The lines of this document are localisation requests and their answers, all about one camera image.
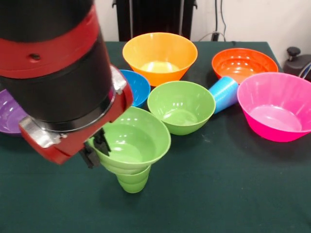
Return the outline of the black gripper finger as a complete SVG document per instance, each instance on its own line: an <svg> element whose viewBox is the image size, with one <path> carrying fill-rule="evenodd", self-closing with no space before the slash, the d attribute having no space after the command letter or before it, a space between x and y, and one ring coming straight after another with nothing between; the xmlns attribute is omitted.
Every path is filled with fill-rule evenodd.
<svg viewBox="0 0 311 233"><path fill-rule="evenodd" d="M106 156L109 156L109 153L111 152L110 146L105 138L105 132L103 128L100 128L95 134L94 134L94 147L99 150L101 153L105 154Z"/></svg>
<svg viewBox="0 0 311 233"><path fill-rule="evenodd" d="M79 153L88 168L92 169L100 165L100 159L95 149L93 149L88 142L84 143L84 146Z"/></svg>

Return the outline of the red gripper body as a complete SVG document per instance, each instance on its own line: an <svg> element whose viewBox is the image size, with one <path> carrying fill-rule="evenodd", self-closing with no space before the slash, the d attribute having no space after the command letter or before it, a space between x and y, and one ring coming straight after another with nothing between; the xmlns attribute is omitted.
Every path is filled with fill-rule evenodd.
<svg viewBox="0 0 311 233"><path fill-rule="evenodd" d="M120 94L115 95L112 106L102 118L81 130L66 133L65 137L61 137L60 133L40 129L29 116L19 123L19 128L23 138L36 152L53 163L62 164L82 150L84 143L104 124L113 122L123 114L132 102L132 91L127 84Z"/></svg>

